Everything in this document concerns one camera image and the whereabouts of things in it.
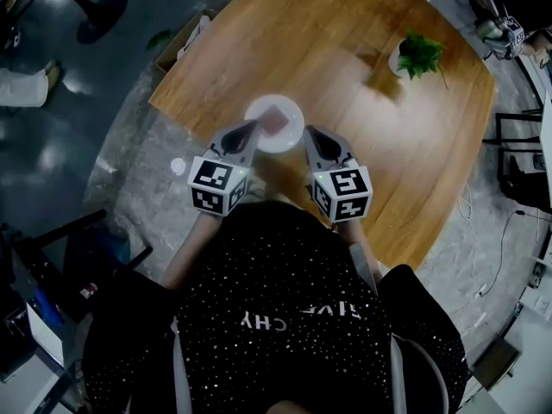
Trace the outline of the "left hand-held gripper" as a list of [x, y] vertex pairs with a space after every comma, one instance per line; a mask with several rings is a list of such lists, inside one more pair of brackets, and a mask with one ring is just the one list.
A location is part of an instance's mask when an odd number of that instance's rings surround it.
[[236, 207], [248, 191], [260, 133], [257, 120], [241, 121], [219, 129], [203, 155], [194, 157], [187, 185], [197, 210], [227, 216]]

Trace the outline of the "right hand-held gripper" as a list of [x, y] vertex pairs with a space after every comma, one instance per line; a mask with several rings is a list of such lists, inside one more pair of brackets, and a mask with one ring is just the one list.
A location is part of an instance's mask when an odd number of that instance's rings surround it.
[[331, 223], [364, 218], [373, 187], [367, 167], [352, 156], [349, 143], [329, 129], [312, 125], [304, 128], [303, 139], [310, 197], [321, 214]]

